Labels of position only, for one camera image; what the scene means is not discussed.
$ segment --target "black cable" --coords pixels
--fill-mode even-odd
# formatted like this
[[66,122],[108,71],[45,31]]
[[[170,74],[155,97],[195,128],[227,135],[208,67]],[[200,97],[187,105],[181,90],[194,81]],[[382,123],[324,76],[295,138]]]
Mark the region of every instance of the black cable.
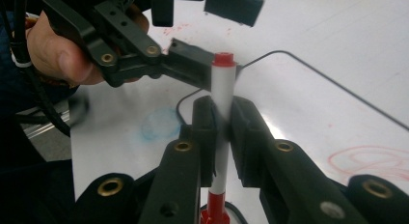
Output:
[[3,16],[4,27],[6,28],[7,36],[9,37],[9,41],[11,41],[13,39],[12,27],[10,26],[10,23],[7,20],[6,5],[4,4],[4,0],[0,0],[0,10],[1,15]]
[[187,98],[196,95],[196,94],[197,94],[198,92],[200,92],[201,90],[202,90],[202,89],[199,89],[199,90],[196,90],[196,91],[190,93],[189,95],[187,95],[187,96],[181,98],[180,101],[177,103],[177,108],[176,108],[176,111],[177,111],[177,119],[178,119],[183,125],[186,125],[186,121],[183,119],[183,117],[182,117],[181,114],[180,114],[180,109],[179,109],[179,108],[180,108],[181,103],[184,102]]
[[238,209],[238,207],[236,207],[230,202],[225,202],[225,208],[231,210],[237,216],[237,219],[241,222],[241,224],[248,224],[246,218],[244,217],[243,213],[241,213],[241,211]]
[[48,120],[64,135],[69,136],[69,126],[61,119],[54,108],[53,103],[41,85],[35,71],[30,65],[31,59],[27,49],[25,36],[25,8],[27,0],[14,0],[14,37],[10,39],[11,48],[18,63],[27,64],[25,67],[18,67],[24,80],[27,82],[30,92],[33,94],[35,102]]
[[321,72],[320,70],[317,70],[316,68],[314,68],[313,66],[311,66],[310,64],[308,64],[307,62],[301,60],[300,58],[298,58],[297,56],[295,56],[294,54],[284,51],[284,50],[276,50],[276,51],[271,51],[268,52],[264,55],[262,55],[261,57],[257,58],[256,60],[244,65],[240,70],[243,70],[251,65],[253,65],[254,63],[258,62],[259,60],[275,54],[275,53],[284,53],[292,58],[294,58],[296,61],[298,61],[299,63],[301,63],[302,65],[304,65],[305,67],[307,67],[308,69],[314,71],[315,73],[317,73],[318,75],[320,75],[321,77],[323,77],[324,79],[328,80],[329,82],[331,82],[332,84],[334,84],[335,86],[337,86],[338,88],[342,89],[343,91],[347,92],[349,95],[351,95],[352,97],[356,98],[357,100],[363,102],[365,105],[369,106],[370,108],[372,108],[373,110],[375,110],[376,112],[378,112],[379,114],[381,114],[382,116],[384,116],[385,118],[389,119],[390,121],[392,121],[393,123],[397,124],[398,126],[404,128],[406,131],[409,131],[409,126],[404,124],[403,122],[397,120],[396,118],[394,118],[393,116],[389,115],[388,113],[386,113],[385,111],[379,109],[378,107],[376,107],[375,105],[373,105],[372,103],[370,103],[369,101],[365,100],[364,98],[358,96],[357,94],[353,93],[352,91],[350,91],[349,89],[347,89],[346,87],[342,86],[340,83],[338,83],[337,81],[335,81],[334,79],[332,79],[331,77],[329,77],[328,75],[326,75],[325,73]]

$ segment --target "red ink mark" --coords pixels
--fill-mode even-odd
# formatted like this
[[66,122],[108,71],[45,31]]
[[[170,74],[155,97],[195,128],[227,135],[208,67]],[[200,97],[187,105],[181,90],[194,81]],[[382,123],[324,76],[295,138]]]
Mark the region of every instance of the red ink mark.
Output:
[[386,180],[409,182],[408,151],[360,146],[330,155],[328,163],[344,176],[372,174]]
[[174,32],[180,32],[180,31],[183,30],[183,28],[189,27],[189,26],[190,26],[190,24],[180,23],[180,24],[178,24],[178,25],[175,25],[175,26],[172,27],[172,28],[164,28],[164,29],[163,29],[163,35],[169,36],[170,34],[173,34]]

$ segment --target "sleeve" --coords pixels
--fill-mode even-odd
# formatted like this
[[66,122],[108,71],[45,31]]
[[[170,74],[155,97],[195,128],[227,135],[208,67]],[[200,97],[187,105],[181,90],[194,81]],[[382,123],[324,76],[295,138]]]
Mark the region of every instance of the sleeve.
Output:
[[[13,18],[13,13],[7,12],[12,29]],[[68,98],[76,91],[76,88],[70,89],[67,86],[43,84],[43,87],[52,102]],[[12,60],[9,38],[0,15],[0,119],[36,105],[32,93]]]

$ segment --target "screw hole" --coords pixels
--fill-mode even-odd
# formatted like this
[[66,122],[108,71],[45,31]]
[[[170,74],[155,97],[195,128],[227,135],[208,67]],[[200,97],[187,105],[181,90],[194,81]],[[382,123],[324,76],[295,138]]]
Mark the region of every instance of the screw hole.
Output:
[[119,178],[105,180],[99,185],[97,193],[102,197],[109,197],[117,194],[123,189],[123,181]]
[[368,193],[379,198],[388,199],[393,195],[389,187],[375,180],[367,180],[363,182],[363,187]]
[[147,52],[148,52],[148,54],[153,55],[153,54],[156,54],[158,52],[158,49],[157,49],[156,46],[149,46],[147,48]]
[[175,145],[175,150],[179,152],[187,152],[192,149],[192,145],[187,142],[180,142]]
[[160,214],[162,214],[165,217],[173,217],[177,214],[177,212],[178,212],[178,205],[175,202],[165,203],[160,208]]
[[277,149],[282,152],[291,152],[294,149],[294,147],[286,143],[279,143],[277,145]]
[[104,63],[110,63],[114,60],[114,56],[112,54],[106,53],[101,56],[101,60]]

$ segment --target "white marker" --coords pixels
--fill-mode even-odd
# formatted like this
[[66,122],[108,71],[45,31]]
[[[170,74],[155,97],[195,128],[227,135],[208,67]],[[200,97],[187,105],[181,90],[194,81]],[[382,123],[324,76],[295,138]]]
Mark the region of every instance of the white marker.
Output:
[[202,223],[230,223],[225,211],[226,178],[229,157],[229,136],[232,97],[236,64],[231,53],[216,53],[211,68],[211,98],[219,113],[216,139],[216,176],[208,190],[207,210],[202,212]]

